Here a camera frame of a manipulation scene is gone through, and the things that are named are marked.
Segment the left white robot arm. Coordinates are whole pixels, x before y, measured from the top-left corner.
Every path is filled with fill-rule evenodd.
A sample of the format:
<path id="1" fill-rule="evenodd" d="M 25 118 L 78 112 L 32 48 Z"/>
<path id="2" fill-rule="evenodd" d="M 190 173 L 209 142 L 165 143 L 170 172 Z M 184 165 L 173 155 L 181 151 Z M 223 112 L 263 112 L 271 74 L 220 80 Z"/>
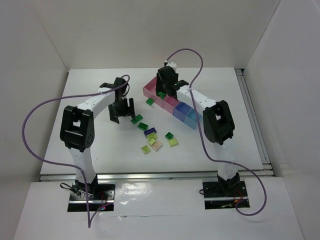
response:
<path id="1" fill-rule="evenodd" d="M 63 110 L 60 140 L 69 149 L 76 170 L 76 189 L 95 194 L 98 191 L 98 177 L 93 167 L 91 146 L 95 139 L 95 118 L 105 109 L 109 119 L 119 124 L 120 117 L 136 117 L 134 99 L 127 98 L 129 84 L 125 78 L 116 77 L 113 83 L 99 86 L 98 95 L 91 96 L 76 106 Z"/>

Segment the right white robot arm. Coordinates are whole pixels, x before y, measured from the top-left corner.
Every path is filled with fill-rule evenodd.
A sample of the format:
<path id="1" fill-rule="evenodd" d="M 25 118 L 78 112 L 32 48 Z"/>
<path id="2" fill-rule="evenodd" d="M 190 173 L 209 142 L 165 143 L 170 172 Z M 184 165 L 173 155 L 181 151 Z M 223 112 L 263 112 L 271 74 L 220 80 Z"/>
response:
<path id="1" fill-rule="evenodd" d="M 195 117 L 202 115 L 202 119 L 196 121 L 202 127 L 200 133 L 213 144 L 215 162 L 218 163 L 218 187 L 223 194 L 228 195 L 240 182 L 238 169 L 232 164 L 235 159 L 232 150 L 235 123 L 228 103 L 206 97 L 185 80 L 179 80 L 174 61 L 165 61 L 164 66 L 157 70 L 156 92 L 165 93 L 189 105 L 193 108 Z"/>

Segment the long green lego brick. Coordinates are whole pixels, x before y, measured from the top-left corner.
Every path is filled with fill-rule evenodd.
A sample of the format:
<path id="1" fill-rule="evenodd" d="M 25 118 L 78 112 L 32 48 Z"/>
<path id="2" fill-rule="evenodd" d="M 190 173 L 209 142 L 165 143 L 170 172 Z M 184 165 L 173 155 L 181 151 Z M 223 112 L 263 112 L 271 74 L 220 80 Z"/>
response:
<path id="1" fill-rule="evenodd" d="M 133 119 L 131 120 L 131 122 L 135 125 L 135 124 L 137 124 L 138 122 L 140 122 L 142 119 L 143 119 L 143 116 L 142 116 L 141 114 L 138 114 L 138 115 L 135 116 L 135 118 L 133 118 Z"/>

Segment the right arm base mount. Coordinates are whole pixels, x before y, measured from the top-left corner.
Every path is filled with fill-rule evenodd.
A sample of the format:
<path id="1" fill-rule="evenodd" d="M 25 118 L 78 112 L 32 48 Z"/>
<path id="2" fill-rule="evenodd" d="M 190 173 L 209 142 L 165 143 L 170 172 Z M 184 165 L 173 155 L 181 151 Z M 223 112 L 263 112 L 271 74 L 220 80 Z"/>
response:
<path id="1" fill-rule="evenodd" d="M 204 197 L 204 207 L 206 210 L 234 209 L 236 204 L 238 204 L 238 208 L 250 207 L 248 192 L 244 181 L 240 181 L 238 185 L 228 193 L 222 192 L 217 181 L 203 182 L 199 194 Z"/>

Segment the long green lego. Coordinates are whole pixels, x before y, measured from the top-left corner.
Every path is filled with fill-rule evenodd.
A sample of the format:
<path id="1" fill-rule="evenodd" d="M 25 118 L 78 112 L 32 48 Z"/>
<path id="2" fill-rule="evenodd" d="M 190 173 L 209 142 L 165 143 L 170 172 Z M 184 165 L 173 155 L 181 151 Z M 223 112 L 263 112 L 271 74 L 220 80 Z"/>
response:
<path id="1" fill-rule="evenodd" d="M 167 95 L 167 94 L 164 93 L 164 92 L 156 92 L 156 96 L 159 97 L 159 98 L 161 98 L 162 100 L 165 99 L 166 95 Z"/>

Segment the green lego brick pair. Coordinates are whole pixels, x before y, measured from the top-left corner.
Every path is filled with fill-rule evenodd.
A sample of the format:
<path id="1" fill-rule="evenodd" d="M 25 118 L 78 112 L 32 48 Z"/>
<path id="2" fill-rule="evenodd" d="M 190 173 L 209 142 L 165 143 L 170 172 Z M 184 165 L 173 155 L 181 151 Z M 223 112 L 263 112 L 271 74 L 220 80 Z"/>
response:
<path id="1" fill-rule="evenodd" d="M 171 139 L 174 138 L 174 135 L 171 133 L 171 132 L 168 132 L 166 135 L 165 135 L 165 138 L 169 141 Z"/>

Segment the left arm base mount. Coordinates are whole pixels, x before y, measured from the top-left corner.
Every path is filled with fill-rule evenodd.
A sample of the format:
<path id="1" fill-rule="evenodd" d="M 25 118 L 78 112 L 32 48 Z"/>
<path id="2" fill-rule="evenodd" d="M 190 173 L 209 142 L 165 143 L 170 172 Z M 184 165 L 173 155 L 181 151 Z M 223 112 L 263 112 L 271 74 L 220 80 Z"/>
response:
<path id="1" fill-rule="evenodd" d="M 75 183 L 69 185 L 61 183 L 60 187 L 70 191 L 67 211 L 70 213 L 86 212 L 86 193 L 84 190 L 77 190 Z M 100 208 L 101 212 L 114 211 L 115 199 L 114 182 L 103 183 L 98 185 L 97 193 L 88 193 L 88 204 L 90 212 L 95 212 Z"/>

